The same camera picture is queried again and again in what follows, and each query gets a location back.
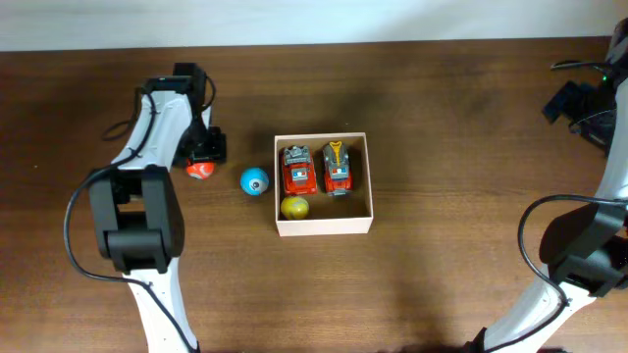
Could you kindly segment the red fire truck yellow ladder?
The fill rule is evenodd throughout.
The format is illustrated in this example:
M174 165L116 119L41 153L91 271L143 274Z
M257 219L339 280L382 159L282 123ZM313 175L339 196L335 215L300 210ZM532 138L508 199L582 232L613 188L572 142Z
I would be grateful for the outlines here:
M345 195L353 189L353 179L346 146L341 141L331 141L323 148L324 181L328 195Z

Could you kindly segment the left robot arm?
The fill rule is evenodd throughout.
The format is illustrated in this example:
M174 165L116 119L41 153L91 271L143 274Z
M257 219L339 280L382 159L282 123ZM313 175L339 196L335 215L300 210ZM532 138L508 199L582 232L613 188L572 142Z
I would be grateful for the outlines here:
M131 135L112 163L86 183L100 255L135 299L151 352L197 352L179 283L184 220L170 171L196 178L227 159L211 122L216 87L193 63L150 78L135 92Z

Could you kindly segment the red fire truck grey top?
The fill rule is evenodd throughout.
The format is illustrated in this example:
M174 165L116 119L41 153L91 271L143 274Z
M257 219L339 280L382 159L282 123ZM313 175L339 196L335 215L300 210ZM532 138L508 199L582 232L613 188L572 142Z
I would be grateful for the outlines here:
M284 190L287 196L318 192L312 154L306 145L286 147L281 154Z

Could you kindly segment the orange toy ball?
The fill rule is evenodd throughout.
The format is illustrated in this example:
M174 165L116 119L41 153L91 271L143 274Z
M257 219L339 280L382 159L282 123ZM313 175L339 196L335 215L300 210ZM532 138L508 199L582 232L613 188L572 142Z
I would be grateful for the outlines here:
M196 179L206 179L213 175L215 171L215 164L213 162L188 162L185 171L190 177Z

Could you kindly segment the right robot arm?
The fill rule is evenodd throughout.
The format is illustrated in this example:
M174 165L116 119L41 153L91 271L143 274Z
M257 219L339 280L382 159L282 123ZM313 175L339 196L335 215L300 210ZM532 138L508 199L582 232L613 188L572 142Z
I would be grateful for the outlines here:
M627 286L627 22L615 27L608 51L590 68L602 74L596 86L566 82L543 114L550 123L565 117L569 129L604 151L606 166L594 196L555 194L523 213L517 243L534 273L533 283L509 312L482 328L465 352L547 352L547 341L577 311ZM525 248L524 228L532 212L556 201L579 208L549 223L540 243L542 265Z

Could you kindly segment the yellow toy ball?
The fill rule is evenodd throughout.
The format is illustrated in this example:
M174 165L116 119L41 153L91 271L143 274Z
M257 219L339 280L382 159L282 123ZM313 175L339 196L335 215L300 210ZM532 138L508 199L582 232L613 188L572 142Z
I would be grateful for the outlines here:
M304 220L309 214L309 203L303 197L289 196L282 201L280 211L289 221Z

